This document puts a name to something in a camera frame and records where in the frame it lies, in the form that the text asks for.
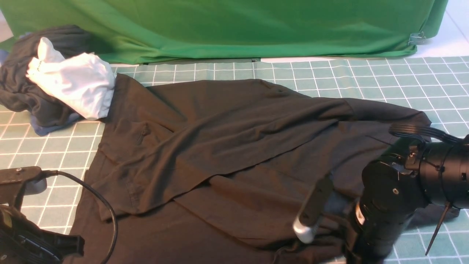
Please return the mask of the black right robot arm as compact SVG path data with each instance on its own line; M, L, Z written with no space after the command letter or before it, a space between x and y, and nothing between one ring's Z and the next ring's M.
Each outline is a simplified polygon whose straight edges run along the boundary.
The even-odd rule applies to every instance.
M364 189L349 214L347 264L382 264L418 209L468 208L468 141L401 137L362 170Z

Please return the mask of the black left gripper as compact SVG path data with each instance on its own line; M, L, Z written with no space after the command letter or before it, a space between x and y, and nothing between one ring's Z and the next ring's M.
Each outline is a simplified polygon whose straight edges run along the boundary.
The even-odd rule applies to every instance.
M1 206L0 262L2 264L62 264L82 257L84 239L40 229L14 207Z

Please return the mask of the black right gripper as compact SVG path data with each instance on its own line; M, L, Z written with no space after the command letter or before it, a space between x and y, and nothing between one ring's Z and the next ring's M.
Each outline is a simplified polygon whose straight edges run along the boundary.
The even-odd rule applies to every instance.
M428 205L414 170L415 153L395 143L362 170L364 189L349 214L344 256L347 264L382 264L415 211Z

